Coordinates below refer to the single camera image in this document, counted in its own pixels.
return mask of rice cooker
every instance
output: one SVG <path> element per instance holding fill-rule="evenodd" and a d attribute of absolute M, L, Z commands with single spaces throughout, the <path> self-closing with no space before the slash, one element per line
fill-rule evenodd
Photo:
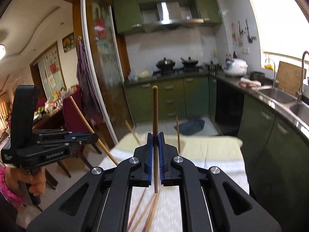
<path fill-rule="evenodd" d="M 227 60 L 223 66 L 223 71 L 226 75 L 242 76 L 247 73 L 247 63 L 245 60 L 235 58 Z"/>

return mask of glass door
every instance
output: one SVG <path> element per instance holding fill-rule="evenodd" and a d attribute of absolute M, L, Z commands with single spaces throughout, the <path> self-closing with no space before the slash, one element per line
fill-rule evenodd
<path fill-rule="evenodd" d="M 125 126 L 127 120 L 133 126 L 124 86 L 123 74 L 116 48 L 116 40 L 112 21 L 111 7 L 104 0 L 84 0 L 85 19 L 87 23 L 87 34 L 84 42 L 87 52 L 87 40 L 89 40 L 91 60 L 95 72 L 94 79 L 97 80 L 99 91 L 98 98 L 102 97 L 103 115 L 109 118 L 106 124 L 113 137 L 120 140 L 128 129 Z"/>

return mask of pink knitted cuff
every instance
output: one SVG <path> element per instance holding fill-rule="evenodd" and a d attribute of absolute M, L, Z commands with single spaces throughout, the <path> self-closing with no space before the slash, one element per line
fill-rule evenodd
<path fill-rule="evenodd" d="M 25 199 L 22 195 L 13 193 L 5 183 L 5 167 L 0 167 L 0 193 L 3 197 L 16 209 L 21 204 L 25 203 Z"/>

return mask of wall socket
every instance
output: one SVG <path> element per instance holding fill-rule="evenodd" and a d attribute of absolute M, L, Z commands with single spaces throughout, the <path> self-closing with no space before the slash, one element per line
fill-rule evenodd
<path fill-rule="evenodd" d="M 242 48 L 242 53 L 243 54 L 250 54 L 250 49 L 249 49 L 249 47 L 247 47 L 247 48 Z"/>

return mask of metal bolt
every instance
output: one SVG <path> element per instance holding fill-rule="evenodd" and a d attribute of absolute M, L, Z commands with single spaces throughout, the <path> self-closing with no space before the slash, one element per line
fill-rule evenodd
<path fill-rule="evenodd" d="M 218 167 L 212 167 L 212 168 L 211 168 L 211 172 L 212 172 L 213 174 L 218 174 L 218 173 L 220 173 L 220 168 L 218 168 Z"/>
<path fill-rule="evenodd" d="M 102 169 L 100 167 L 94 167 L 91 172 L 92 174 L 100 174 L 102 173 Z"/>
<path fill-rule="evenodd" d="M 136 164 L 136 163 L 139 162 L 139 159 L 138 159 L 137 157 L 131 157 L 131 158 L 129 159 L 129 162 L 130 162 L 131 164 Z"/>
<path fill-rule="evenodd" d="M 181 163 L 181 162 L 183 162 L 183 157 L 181 157 L 181 156 L 176 156 L 176 157 L 174 157 L 174 161 L 175 161 L 176 163 Z"/>

